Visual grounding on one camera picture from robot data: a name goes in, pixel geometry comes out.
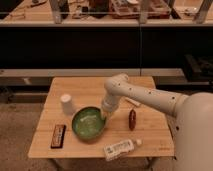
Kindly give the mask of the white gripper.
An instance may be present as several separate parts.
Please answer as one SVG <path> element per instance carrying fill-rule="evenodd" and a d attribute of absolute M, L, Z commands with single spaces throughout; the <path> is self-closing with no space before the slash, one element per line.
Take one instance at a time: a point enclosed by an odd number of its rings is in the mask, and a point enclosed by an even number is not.
<path fill-rule="evenodd" d="M 113 113 L 118 109 L 120 103 L 120 96 L 106 93 L 101 101 L 101 117 L 109 119 Z"/>

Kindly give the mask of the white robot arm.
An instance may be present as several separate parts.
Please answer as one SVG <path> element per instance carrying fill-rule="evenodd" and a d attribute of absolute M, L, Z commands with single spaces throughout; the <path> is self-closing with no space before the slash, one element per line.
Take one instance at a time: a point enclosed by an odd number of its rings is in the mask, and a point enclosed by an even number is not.
<path fill-rule="evenodd" d="M 213 171 L 213 93 L 192 95 L 133 85 L 126 74 L 109 77 L 101 102 L 103 116 L 128 97 L 176 118 L 173 171 Z"/>

